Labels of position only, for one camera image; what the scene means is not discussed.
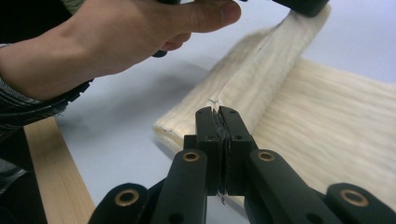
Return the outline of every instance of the sleeve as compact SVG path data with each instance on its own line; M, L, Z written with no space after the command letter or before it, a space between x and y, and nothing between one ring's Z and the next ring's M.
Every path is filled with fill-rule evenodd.
M73 90L47 102L29 98L8 86L0 74L0 142L24 125L64 112L70 102L88 89L85 82Z

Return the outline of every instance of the wrist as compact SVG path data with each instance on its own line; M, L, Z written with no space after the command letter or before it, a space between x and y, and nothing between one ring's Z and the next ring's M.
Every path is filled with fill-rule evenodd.
M0 49L0 76L8 86L48 101L92 79L90 53L61 26Z

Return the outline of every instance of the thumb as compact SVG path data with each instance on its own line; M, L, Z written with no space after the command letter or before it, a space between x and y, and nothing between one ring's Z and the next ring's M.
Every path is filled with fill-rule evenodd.
M207 33L230 25L241 17L234 1L197 1L175 7L180 32Z

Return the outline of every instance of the hand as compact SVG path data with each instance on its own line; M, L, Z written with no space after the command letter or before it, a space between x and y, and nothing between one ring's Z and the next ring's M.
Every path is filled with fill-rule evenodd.
M156 0L86 0L68 21L0 50L0 74L15 90L48 100L80 83L117 74L157 50L181 47L192 32L236 22L231 0L166 5Z

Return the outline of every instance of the finger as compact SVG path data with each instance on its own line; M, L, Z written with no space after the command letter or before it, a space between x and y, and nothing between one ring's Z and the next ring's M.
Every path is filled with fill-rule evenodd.
M167 42L184 43L188 41L190 37L191 37L191 33L184 33L181 35L175 35L174 37L168 39Z
M234 1L199 1L173 7L173 20L183 33L206 33L239 20L241 8Z
M175 50L175 49L180 49L181 46L183 46L183 43L166 42L165 44L163 44L160 50L162 51Z

